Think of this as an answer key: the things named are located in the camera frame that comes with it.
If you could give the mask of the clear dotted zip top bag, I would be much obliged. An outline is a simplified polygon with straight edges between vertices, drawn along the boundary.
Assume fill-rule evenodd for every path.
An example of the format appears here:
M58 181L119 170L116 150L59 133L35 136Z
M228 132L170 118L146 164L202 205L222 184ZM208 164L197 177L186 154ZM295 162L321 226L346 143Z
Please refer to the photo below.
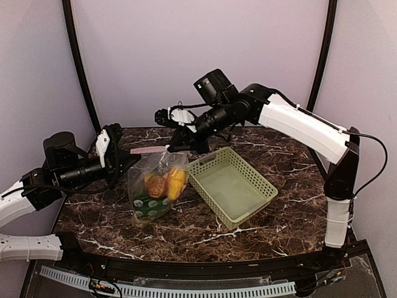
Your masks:
M189 159L186 152L170 153L167 147L130 150L141 160L128 170L128 197L132 225L142 228L174 206L187 186Z

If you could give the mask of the brown potato toy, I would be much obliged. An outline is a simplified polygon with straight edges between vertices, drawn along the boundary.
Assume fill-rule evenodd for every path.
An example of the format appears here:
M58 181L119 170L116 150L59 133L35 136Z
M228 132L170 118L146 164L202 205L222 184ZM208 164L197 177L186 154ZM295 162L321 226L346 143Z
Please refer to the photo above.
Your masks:
M166 178L159 175L149 175L145 178L145 188L150 197L163 198L167 193Z

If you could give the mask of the green bok choy toy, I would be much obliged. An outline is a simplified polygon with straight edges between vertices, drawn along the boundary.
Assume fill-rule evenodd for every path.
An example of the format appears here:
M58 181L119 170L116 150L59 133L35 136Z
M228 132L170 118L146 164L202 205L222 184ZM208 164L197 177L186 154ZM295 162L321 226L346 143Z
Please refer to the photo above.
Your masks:
M150 196L141 196L132 202L134 215L139 220L154 220L167 213L172 204L168 198L154 199Z

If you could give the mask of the light green plastic basket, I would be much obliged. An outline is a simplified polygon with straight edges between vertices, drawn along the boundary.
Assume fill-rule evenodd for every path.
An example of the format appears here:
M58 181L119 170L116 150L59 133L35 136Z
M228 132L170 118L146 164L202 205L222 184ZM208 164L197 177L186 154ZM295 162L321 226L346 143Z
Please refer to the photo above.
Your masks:
M268 206L278 190L232 148L189 163L189 183L228 230Z

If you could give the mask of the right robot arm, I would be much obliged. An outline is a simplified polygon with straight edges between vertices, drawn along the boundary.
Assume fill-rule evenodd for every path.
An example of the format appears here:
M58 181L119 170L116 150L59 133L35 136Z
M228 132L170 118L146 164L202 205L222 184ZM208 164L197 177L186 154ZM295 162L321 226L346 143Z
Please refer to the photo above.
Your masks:
M170 152L206 153L208 137L249 122L292 137L327 159L326 248L317 254L316 263L322 269L332 268L341 258L339 248L345 244L351 215L359 165L358 130L332 124L261 84L250 84L239 91L220 69L198 79L194 87L210 110L198 117L193 115L192 106L178 104L163 110L164 125L176 129L168 146Z

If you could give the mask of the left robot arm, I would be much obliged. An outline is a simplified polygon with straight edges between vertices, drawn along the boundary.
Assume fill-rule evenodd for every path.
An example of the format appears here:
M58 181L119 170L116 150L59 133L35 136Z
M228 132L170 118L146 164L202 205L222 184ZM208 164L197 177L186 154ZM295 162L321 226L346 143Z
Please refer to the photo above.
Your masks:
M1 226L38 212L67 194L98 194L113 188L140 154L118 148L112 127L97 136L95 157L77 147L74 134L59 132L43 141L42 167L23 175L1 194ZM78 240L71 232L45 236L1 235L1 261L64 260L75 271L87 266Z

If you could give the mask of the black front rail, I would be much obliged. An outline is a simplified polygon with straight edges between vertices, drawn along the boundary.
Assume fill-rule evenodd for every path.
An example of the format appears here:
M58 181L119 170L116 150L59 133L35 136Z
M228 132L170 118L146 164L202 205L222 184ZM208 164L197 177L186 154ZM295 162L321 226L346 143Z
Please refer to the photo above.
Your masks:
M70 253L55 263L78 273L95 277L132 280L137 277L159 279L232 279L271 276L273 279L305 278L340 267L336 258L320 251L284 258L225 263L176 263L106 257L92 253Z

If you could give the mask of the left black frame post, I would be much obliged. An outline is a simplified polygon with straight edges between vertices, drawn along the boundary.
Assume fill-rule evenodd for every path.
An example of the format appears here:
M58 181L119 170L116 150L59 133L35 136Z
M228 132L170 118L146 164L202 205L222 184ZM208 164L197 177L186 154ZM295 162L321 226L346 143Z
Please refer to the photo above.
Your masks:
M87 112L95 133L100 132L101 125L100 121L94 107L94 101L91 96L89 89L86 72L83 65L83 60L81 57L81 52L79 48L78 36L76 31L76 26L74 23L72 1L62 0L63 15L65 19L66 31L68 34L69 46L71 49L71 54L74 61L74 67L78 77L79 85L83 95L84 103L86 105Z

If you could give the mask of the black frame post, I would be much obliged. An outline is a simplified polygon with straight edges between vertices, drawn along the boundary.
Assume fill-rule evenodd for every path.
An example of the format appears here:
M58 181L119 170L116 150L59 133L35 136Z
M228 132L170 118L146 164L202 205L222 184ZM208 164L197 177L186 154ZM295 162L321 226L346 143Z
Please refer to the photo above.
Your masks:
M308 98L308 103L306 105L306 108L310 111L313 112L318 96L319 96L319 91L320 87L323 81L325 69L326 69L326 63L328 60L328 55L329 55L329 49L331 47L331 41L332 41L332 35L334 31L334 24L336 20L336 12L337 12L337 3L338 0L329 0L328 1L328 9L327 9L327 14L326 14L326 20L325 20L325 25L324 25L324 32L323 32L323 38L321 42L321 48L319 51L319 57L318 57L318 62L316 66L316 71L314 74L313 78L313 84L311 87L310 95Z
M76 26L74 23L72 1L62 0L63 15L65 19L66 31L68 34L69 46L71 49L71 54L74 61L74 67L78 77L79 85L83 95L84 103L86 105L87 112L95 133L100 132L101 125L100 121L94 107L94 101L91 96L89 89L86 72L83 65L83 60L81 57L81 52L79 48L78 36L76 31Z

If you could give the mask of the right black frame post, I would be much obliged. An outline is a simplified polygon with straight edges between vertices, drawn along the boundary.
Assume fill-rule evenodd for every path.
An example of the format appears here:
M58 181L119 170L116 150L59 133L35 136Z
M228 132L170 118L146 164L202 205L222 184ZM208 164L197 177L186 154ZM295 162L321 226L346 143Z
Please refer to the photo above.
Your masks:
M329 55L329 49L331 47L331 41L332 41L332 35L334 31L334 24L336 20L336 12L337 12L337 3L338 0L329 0L328 1L328 9L327 9L327 14L326 14L326 20L325 20L325 25L324 25L324 32L323 32L323 38L321 42L321 48L319 51L319 57L318 57L318 62L316 66L316 71L314 74L313 78L313 84L311 87L310 95L308 98L308 103L306 105L306 108L310 111L313 112L318 96L319 96L319 91L320 87L323 81L325 69L326 69L326 63L328 60L328 55Z

